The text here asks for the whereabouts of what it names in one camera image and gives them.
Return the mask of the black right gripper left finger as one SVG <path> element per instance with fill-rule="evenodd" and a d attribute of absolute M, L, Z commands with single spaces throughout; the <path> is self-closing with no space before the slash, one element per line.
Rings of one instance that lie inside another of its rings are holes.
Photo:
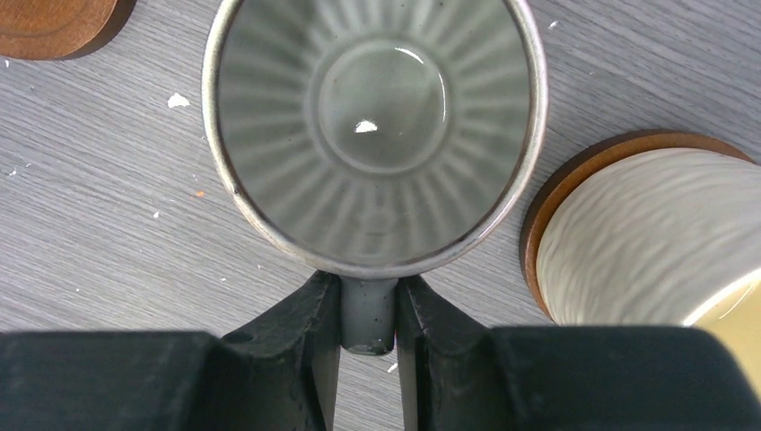
<path fill-rule="evenodd" d="M 4 430 L 329 430 L 339 279 L 314 273 L 223 337 L 34 331 L 1 337 Z"/>

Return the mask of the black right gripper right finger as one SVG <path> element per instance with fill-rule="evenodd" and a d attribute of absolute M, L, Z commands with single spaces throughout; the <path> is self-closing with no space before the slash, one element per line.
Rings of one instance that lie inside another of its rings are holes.
<path fill-rule="evenodd" d="M 757 430 L 760 405 L 708 333 L 659 326 L 488 328 L 421 277 L 399 281 L 408 430 Z"/>

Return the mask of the cream mug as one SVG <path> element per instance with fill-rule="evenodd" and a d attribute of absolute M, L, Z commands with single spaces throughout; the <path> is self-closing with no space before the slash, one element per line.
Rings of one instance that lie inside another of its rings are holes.
<path fill-rule="evenodd" d="M 536 260 L 551 319 L 711 332 L 760 384 L 760 168 L 692 148 L 594 173 L 551 217 Z"/>

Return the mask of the grey ribbed mug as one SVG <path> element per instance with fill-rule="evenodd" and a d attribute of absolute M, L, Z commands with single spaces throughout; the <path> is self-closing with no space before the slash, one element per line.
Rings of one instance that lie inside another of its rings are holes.
<path fill-rule="evenodd" d="M 537 164 L 547 62 L 524 1 L 223 1 L 206 138 L 239 210 L 337 275 L 341 342 L 383 356 L 391 293 L 507 216 Z"/>

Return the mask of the grooved wooden coaster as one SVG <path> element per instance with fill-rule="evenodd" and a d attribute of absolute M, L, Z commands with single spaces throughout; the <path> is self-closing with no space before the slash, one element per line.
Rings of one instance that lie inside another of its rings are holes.
<path fill-rule="evenodd" d="M 67 60 L 104 47 L 129 19 L 135 0 L 1 0 L 1 55 Z"/>
<path fill-rule="evenodd" d="M 522 275 L 539 310 L 551 316 L 538 283 L 538 247 L 547 225 L 563 201 L 585 180 L 607 166 L 636 154 L 665 148 L 694 148 L 754 162 L 721 139 L 673 129 L 644 129 L 604 139 L 569 159 L 543 184 L 528 207 L 520 231 Z"/>

